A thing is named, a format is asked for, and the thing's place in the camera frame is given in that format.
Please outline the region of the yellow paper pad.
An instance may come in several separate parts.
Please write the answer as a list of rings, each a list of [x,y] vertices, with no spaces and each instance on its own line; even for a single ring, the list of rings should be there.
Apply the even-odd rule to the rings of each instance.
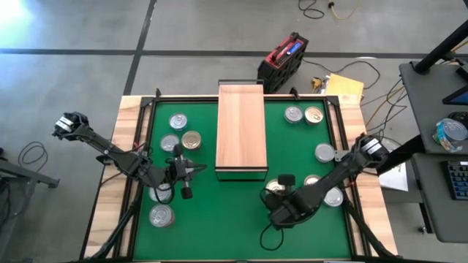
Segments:
[[[345,96],[347,98],[361,101],[364,90],[364,83],[343,77],[337,74],[327,76],[325,94],[331,96]]]

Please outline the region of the grey desk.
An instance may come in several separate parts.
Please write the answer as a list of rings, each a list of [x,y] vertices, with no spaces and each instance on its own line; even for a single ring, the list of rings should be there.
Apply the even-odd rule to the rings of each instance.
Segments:
[[[409,102],[420,138],[427,153],[447,154],[448,152],[432,137],[436,124],[454,112],[468,112],[468,105],[443,104],[442,100],[468,85],[457,73],[457,66],[437,64],[429,72],[420,75],[412,65],[400,64],[399,71],[407,90]]]
[[[468,243],[468,201],[451,198],[443,161],[468,161],[468,156],[416,153],[412,167],[420,186],[428,232],[444,243]]]

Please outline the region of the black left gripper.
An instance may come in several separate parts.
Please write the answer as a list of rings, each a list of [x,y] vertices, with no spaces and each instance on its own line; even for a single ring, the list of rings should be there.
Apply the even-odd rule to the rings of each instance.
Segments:
[[[181,196],[183,199],[191,199],[193,197],[192,189],[189,186],[189,182],[192,178],[204,171],[207,167],[206,164],[186,164],[184,161],[184,147],[181,143],[178,143],[173,149],[173,157],[167,158],[165,163],[169,165],[169,181],[176,183],[177,181],[182,182]]]

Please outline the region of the blue-label silver-lid can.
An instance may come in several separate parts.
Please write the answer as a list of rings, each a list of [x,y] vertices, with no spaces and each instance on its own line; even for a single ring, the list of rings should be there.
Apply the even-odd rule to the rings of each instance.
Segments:
[[[183,113],[174,113],[170,116],[169,125],[175,131],[183,131],[188,124],[188,118]]]

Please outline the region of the black metal stand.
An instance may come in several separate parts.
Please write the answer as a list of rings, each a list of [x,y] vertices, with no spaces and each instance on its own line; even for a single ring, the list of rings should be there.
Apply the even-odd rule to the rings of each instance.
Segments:
[[[0,157],[0,263],[6,263],[12,239],[17,234],[38,183],[56,188],[59,180],[26,169]]]

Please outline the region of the black desk support bar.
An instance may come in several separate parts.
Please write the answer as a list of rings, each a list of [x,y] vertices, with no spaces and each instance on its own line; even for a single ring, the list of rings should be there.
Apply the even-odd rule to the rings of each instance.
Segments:
[[[411,140],[399,146],[389,153],[387,160],[378,168],[377,174],[381,175],[394,167],[408,161],[415,153],[424,153],[425,148],[421,136],[415,136]]]

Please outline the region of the wooden shelf with black frame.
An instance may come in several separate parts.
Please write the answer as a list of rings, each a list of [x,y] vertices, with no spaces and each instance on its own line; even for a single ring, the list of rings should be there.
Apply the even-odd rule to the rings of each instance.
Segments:
[[[217,113],[217,179],[263,182],[269,170],[263,86],[220,84]]]

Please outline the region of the white paper sheet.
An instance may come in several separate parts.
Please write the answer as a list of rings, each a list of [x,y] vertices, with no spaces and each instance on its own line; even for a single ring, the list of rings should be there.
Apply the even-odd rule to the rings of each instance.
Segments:
[[[380,186],[398,191],[408,191],[406,164],[400,164],[379,176]]]

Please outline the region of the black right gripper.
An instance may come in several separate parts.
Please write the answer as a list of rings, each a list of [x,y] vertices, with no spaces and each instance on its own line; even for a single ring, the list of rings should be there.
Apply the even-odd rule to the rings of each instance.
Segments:
[[[297,190],[314,184],[293,190],[293,186],[295,186],[294,175],[282,174],[278,176],[277,180],[285,186],[283,194],[275,194],[266,188],[260,191],[260,200],[269,211],[268,220],[274,229],[292,229],[295,225],[308,221],[317,213],[318,205],[311,209],[303,209],[298,206],[295,198]]]

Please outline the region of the black keyboard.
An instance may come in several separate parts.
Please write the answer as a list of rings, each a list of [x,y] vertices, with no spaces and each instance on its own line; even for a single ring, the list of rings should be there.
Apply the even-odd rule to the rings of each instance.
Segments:
[[[451,198],[468,201],[468,161],[443,161],[442,171]]]

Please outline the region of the black tablet screen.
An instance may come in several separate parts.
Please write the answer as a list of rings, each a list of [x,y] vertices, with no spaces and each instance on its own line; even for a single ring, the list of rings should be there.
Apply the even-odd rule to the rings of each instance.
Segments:
[[[458,89],[442,100],[443,104],[468,106],[468,85]]]

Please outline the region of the black monitor pole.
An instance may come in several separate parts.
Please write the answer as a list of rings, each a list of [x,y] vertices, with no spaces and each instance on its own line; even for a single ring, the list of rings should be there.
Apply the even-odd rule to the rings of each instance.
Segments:
[[[461,47],[461,43],[468,39],[468,19],[463,22],[453,33],[438,44],[428,55],[416,64],[412,63],[412,68],[420,75],[426,74],[436,62],[447,54],[452,53],[456,48]]]

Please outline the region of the colourful-label can with silver lid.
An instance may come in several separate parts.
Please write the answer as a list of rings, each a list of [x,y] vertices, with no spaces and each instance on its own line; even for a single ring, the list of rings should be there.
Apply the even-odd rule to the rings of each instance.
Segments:
[[[468,129],[459,121],[444,118],[437,122],[432,139],[450,153],[459,152],[461,143],[468,139]]]

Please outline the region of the red and black tool case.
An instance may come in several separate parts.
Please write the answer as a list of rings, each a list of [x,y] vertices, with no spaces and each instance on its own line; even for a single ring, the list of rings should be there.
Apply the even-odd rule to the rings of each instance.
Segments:
[[[264,58],[257,68],[257,79],[263,81],[265,94],[276,93],[297,72],[308,43],[293,32]]]

